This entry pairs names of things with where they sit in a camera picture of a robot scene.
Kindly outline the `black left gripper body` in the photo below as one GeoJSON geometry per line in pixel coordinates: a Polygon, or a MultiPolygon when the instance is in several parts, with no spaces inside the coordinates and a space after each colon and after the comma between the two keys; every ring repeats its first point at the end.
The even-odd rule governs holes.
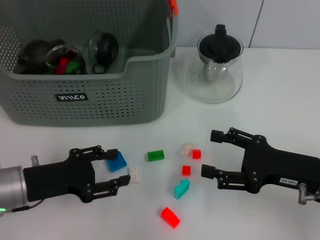
{"type": "Polygon", "coordinates": [[[34,202],[73,194],[84,203],[92,202],[95,185],[92,161],[96,159],[95,148],[74,148],[64,161],[24,168],[27,200],[34,202]]]}

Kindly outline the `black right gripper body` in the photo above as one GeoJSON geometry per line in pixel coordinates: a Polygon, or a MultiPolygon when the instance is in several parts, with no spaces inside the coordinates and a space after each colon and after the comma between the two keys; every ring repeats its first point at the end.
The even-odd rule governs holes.
{"type": "Polygon", "coordinates": [[[320,159],[271,147],[264,136],[254,136],[245,148],[241,171],[246,190],[257,194],[265,185],[298,189],[306,184],[314,194],[320,188],[320,159]]]}

